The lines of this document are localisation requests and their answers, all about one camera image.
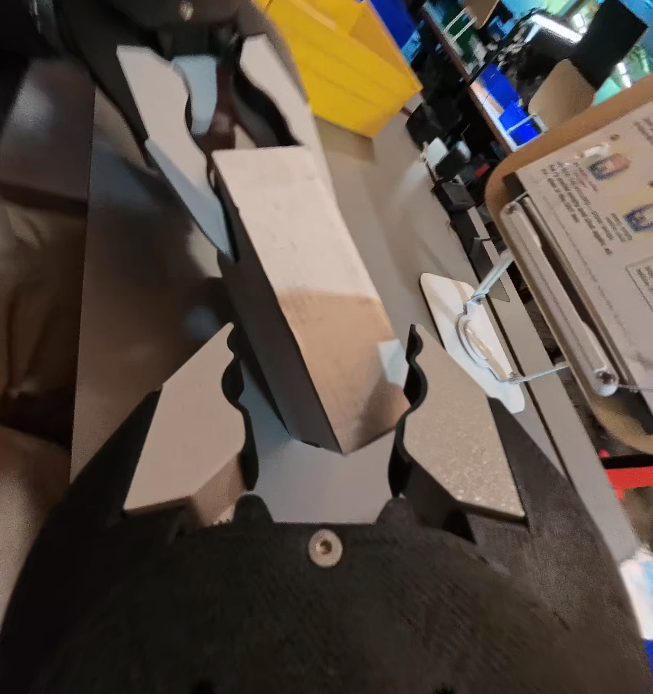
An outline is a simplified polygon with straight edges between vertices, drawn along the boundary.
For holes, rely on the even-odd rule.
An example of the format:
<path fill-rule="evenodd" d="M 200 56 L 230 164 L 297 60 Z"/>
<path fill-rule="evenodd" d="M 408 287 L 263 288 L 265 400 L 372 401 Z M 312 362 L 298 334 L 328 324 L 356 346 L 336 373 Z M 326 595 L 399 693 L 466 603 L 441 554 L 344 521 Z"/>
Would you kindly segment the black desk box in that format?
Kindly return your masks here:
<path fill-rule="evenodd" d="M 475 207 L 467 188 L 457 181 L 438 180 L 431 192 L 448 214 L 466 213 Z"/>

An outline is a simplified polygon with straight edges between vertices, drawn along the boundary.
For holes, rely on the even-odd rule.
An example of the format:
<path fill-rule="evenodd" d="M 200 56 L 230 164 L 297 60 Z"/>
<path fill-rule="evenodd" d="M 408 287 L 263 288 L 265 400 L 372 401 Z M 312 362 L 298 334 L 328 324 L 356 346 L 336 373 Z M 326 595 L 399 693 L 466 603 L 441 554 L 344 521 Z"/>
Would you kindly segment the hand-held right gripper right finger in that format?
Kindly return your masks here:
<path fill-rule="evenodd" d="M 405 352 L 409 406 L 394 430 L 388 478 L 421 522 L 466 512 L 522 522 L 525 510 L 491 411 L 494 400 L 422 325 Z"/>

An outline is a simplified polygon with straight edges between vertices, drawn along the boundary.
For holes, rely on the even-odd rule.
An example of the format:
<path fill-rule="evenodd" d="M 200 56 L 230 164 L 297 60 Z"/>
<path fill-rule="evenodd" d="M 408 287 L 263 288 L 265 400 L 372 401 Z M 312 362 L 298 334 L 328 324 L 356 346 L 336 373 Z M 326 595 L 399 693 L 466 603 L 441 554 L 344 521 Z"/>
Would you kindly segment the black monitor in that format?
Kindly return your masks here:
<path fill-rule="evenodd" d="M 647 30 L 621 1 L 603 1 L 567 59 L 597 91 Z"/>

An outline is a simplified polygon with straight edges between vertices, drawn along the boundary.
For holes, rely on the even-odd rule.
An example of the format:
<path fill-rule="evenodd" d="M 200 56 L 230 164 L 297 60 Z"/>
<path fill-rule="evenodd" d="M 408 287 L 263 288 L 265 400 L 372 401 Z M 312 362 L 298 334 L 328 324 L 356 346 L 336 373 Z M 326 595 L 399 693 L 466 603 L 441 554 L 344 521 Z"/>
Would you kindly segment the printed instruction sheet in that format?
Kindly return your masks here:
<path fill-rule="evenodd" d="M 525 215 L 564 268 L 653 429 L 653 100 L 516 171 Z"/>

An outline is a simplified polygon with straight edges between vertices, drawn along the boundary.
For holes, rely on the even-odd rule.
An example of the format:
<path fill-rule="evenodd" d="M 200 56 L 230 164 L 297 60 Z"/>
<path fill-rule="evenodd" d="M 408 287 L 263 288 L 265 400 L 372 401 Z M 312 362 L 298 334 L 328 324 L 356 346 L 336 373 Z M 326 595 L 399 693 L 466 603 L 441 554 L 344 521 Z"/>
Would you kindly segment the background document stand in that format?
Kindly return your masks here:
<path fill-rule="evenodd" d="M 525 116 L 519 125 L 537 126 L 539 133 L 559 126 L 593 105 L 598 91 L 569 59 L 560 60 L 538 84 L 538 77 L 525 76 L 524 68 L 509 71 L 510 82 L 520 96 Z"/>

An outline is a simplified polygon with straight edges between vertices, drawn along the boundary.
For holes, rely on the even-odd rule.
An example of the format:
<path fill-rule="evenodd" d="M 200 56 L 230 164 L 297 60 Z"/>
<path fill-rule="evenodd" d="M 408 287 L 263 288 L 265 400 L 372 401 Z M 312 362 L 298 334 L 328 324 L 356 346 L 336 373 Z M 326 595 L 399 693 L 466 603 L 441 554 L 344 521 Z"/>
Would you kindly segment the yellow plastic bin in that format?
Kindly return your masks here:
<path fill-rule="evenodd" d="M 287 43 L 314 115 L 374 138 L 422 85 L 369 1 L 257 1 Z"/>

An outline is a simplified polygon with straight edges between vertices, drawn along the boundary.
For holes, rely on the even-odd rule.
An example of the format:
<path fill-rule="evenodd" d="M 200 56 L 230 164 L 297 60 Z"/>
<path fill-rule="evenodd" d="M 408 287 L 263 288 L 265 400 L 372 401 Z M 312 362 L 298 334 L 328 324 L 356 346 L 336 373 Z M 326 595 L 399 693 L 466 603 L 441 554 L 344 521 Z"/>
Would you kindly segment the person's leg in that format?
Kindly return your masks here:
<path fill-rule="evenodd" d="M 67 484 L 85 225 L 79 213 L 0 204 L 0 622 Z"/>

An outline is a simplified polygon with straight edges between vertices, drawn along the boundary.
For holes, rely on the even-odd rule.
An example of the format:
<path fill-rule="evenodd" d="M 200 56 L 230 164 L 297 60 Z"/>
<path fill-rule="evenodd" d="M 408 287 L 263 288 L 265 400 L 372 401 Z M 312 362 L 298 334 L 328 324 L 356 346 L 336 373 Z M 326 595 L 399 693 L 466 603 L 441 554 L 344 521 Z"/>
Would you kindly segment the person's left hand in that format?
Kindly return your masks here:
<path fill-rule="evenodd" d="M 217 58 L 216 76 L 218 99 L 215 112 L 204 139 L 207 153 L 235 148 L 237 117 L 233 98 L 234 54 L 231 33 L 221 29 L 210 34 L 210 53 Z"/>

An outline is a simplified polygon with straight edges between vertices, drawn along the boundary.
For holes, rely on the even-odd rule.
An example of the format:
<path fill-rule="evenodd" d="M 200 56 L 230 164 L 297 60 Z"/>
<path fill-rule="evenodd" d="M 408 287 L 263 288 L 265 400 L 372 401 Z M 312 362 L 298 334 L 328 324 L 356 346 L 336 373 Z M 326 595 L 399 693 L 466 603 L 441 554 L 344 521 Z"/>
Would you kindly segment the black power adapter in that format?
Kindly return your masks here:
<path fill-rule="evenodd" d="M 445 140 L 443 127 L 437 118 L 435 111 L 425 102 L 421 102 L 408 117 L 405 124 L 409 138 L 422 152 L 426 145 L 430 145 L 435 139 Z"/>

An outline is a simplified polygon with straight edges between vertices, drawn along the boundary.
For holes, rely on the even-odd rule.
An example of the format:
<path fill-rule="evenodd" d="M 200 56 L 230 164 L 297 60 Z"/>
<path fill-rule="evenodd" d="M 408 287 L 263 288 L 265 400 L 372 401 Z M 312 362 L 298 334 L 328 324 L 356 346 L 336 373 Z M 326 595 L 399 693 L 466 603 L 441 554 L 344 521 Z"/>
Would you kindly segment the white cardboard mailer box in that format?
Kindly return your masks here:
<path fill-rule="evenodd" d="M 350 455 L 408 408 L 405 350 L 304 146 L 213 155 L 228 295 L 291 437 Z"/>

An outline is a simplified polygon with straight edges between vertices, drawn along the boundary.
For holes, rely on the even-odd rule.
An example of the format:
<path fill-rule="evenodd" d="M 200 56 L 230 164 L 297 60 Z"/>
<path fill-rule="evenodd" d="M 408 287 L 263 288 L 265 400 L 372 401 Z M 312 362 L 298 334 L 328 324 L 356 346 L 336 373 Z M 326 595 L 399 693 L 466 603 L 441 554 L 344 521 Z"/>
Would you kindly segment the white blue paper envelope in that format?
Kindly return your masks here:
<path fill-rule="evenodd" d="M 653 553 L 645 546 L 623 560 L 619 567 L 640 635 L 653 641 Z"/>

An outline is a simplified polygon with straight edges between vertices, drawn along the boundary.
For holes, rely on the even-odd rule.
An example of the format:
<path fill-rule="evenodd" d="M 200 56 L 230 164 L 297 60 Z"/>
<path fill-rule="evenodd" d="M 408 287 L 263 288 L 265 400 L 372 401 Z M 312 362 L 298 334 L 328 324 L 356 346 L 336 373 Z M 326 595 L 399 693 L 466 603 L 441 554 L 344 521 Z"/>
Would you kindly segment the black charger red label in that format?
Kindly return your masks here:
<path fill-rule="evenodd" d="M 432 172 L 434 180 L 439 183 L 473 180 L 477 177 L 476 169 L 486 163 L 482 153 L 472 152 L 463 141 L 455 142 L 449 148 L 442 145 L 441 153 L 436 157 Z"/>

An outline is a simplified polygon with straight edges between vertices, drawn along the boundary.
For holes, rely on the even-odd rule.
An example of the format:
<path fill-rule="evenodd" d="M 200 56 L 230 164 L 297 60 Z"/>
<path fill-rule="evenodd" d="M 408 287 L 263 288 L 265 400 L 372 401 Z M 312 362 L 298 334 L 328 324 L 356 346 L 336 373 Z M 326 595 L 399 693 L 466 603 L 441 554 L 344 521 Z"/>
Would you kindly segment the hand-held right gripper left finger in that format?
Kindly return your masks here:
<path fill-rule="evenodd" d="M 124 502 L 128 515 L 184 507 L 194 516 L 228 516 L 255 485 L 238 336 L 225 325 L 164 382 Z"/>

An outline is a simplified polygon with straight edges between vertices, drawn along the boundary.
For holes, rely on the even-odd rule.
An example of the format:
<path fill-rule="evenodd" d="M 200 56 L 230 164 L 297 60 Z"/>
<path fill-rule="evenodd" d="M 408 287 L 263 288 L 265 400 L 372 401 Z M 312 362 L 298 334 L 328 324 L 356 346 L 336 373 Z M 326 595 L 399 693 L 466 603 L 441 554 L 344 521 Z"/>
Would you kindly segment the red tape strip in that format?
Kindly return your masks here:
<path fill-rule="evenodd" d="M 653 464 L 623 467 L 616 465 L 615 458 L 602 458 L 601 463 L 618 500 L 624 500 L 626 490 L 653 487 Z"/>

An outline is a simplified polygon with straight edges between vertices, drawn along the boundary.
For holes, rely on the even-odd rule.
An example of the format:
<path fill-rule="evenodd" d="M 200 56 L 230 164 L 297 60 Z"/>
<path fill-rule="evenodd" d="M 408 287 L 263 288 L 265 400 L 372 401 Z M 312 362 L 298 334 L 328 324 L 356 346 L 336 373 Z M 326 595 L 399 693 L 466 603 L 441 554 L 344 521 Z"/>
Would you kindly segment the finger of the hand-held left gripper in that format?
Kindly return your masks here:
<path fill-rule="evenodd" d="M 238 120 L 256 148 L 307 148 L 322 183 L 336 197 L 313 111 L 266 35 L 254 35 L 242 43 Z"/>
<path fill-rule="evenodd" d="M 216 78 L 201 79 L 200 107 L 191 107 L 192 128 L 186 122 L 190 104 L 188 77 L 215 68 L 211 56 L 186 56 L 172 62 L 148 47 L 118 46 L 117 59 L 138 114 L 147 131 L 145 148 L 195 223 L 225 257 L 234 257 L 224 209 L 213 192 L 206 155 L 193 138 L 200 126 L 210 126 L 218 104 Z"/>

